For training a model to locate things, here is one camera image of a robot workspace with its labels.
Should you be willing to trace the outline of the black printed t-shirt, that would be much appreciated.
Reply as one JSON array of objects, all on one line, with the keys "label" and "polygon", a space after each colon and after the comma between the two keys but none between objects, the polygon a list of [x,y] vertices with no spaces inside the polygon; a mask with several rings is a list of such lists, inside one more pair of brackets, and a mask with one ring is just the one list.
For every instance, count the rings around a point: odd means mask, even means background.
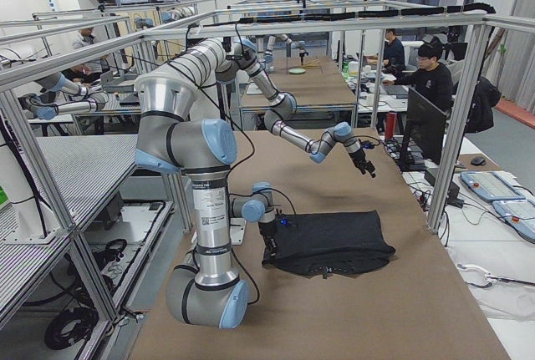
[{"label": "black printed t-shirt", "polygon": [[293,227],[278,226],[278,253],[264,265],[301,276],[355,275],[389,264],[395,248],[385,242],[376,210],[366,212],[278,215]]}]

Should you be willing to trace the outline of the red thermos bottle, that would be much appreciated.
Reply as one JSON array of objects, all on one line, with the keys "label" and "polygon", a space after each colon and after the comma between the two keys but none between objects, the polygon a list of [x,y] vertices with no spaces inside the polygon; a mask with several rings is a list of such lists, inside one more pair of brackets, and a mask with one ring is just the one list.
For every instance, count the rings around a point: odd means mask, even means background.
[{"label": "red thermos bottle", "polygon": [[386,126],[385,126],[385,139],[392,139],[395,134],[395,127],[397,122],[397,113],[395,111],[390,111],[386,116]]}]

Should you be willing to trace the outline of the black computer monitor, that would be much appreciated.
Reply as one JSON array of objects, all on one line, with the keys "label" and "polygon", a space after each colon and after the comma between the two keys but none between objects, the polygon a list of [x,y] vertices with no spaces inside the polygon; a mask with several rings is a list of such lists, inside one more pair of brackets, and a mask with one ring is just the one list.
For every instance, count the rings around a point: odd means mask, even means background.
[{"label": "black computer monitor", "polygon": [[398,166],[401,171],[422,170],[423,159],[440,164],[447,114],[409,88],[405,132]]}]

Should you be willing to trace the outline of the man in black sweater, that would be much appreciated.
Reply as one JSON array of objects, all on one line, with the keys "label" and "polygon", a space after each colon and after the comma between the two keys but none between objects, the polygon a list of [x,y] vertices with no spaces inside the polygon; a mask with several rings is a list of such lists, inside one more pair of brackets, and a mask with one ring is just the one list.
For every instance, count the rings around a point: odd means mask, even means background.
[{"label": "man in black sweater", "polygon": [[383,85],[413,85],[415,90],[443,112],[452,106],[453,83],[450,70],[439,62],[441,44],[423,43],[418,48],[418,69],[396,80],[385,79]]}]

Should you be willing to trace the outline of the black computer mouse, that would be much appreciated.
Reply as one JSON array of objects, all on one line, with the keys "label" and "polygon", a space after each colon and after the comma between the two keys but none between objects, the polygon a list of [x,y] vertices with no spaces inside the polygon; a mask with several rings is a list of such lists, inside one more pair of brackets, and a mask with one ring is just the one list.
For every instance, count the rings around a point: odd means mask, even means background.
[{"label": "black computer mouse", "polygon": [[473,166],[485,166],[486,163],[487,159],[482,155],[475,156],[470,161],[470,164]]}]

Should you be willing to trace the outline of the teach pendant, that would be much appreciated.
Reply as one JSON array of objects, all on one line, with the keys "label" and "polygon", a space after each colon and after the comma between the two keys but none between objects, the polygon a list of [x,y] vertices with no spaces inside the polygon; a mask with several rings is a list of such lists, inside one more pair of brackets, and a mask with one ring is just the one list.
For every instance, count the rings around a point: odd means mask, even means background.
[{"label": "teach pendant", "polygon": [[524,240],[533,243],[534,202],[531,200],[496,200],[492,202],[496,213]]},{"label": "teach pendant", "polygon": [[496,171],[465,171],[461,181],[486,202],[524,200],[525,196],[506,182]]}]

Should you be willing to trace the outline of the striped work table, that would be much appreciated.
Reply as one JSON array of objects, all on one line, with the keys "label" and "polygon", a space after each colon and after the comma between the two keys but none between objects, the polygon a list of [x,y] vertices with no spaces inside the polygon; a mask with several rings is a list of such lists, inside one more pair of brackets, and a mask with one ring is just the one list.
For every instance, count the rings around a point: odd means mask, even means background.
[{"label": "striped work table", "polygon": [[46,237],[19,237],[19,227],[1,223],[7,230],[1,247],[43,248],[90,223],[120,184],[135,170],[134,134],[43,137],[35,140],[41,151],[42,164],[48,168],[55,184],[54,191],[69,210],[71,222],[66,228],[55,226]]}]

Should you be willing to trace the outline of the aluminium frame cage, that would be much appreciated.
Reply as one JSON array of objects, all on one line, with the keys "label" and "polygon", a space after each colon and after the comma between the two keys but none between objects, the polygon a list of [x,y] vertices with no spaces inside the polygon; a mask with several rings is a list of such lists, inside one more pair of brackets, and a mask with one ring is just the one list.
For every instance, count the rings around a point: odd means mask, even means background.
[{"label": "aluminium frame cage", "polygon": [[[356,150],[364,149],[360,147],[359,139],[354,134],[352,127],[347,123],[340,123],[330,129],[326,129],[318,139],[310,139],[289,127],[286,120],[297,108],[295,98],[290,93],[279,89],[270,79],[267,71],[257,58],[255,46],[250,40],[251,36],[270,32],[291,31],[304,26],[333,25],[343,30],[351,28],[367,30],[398,25],[403,20],[411,23],[428,23],[435,20],[440,23],[454,25],[461,20],[470,20],[473,13],[490,15],[494,13],[494,8],[485,3],[468,3],[462,6],[407,6],[389,10],[365,10],[351,13],[331,13],[329,15],[311,13],[277,17],[245,17],[233,23],[212,24],[204,27],[200,42],[208,38],[222,40],[224,49],[227,52],[227,59],[232,62],[232,66],[228,70],[216,73],[217,81],[214,85],[224,84],[232,80],[238,71],[246,72],[250,79],[261,89],[267,100],[268,108],[264,116],[267,130],[307,153],[312,161],[322,162],[337,145],[342,145],[348,155]],[[228,199],[228,209],[229,220],[233,216],[239,216],[256,223],[273,221],[273,211],[270,203],[267,200],[261,200],[257,195],[254,195],[249,200],[239,201],[236,204],[231,204]]]}]

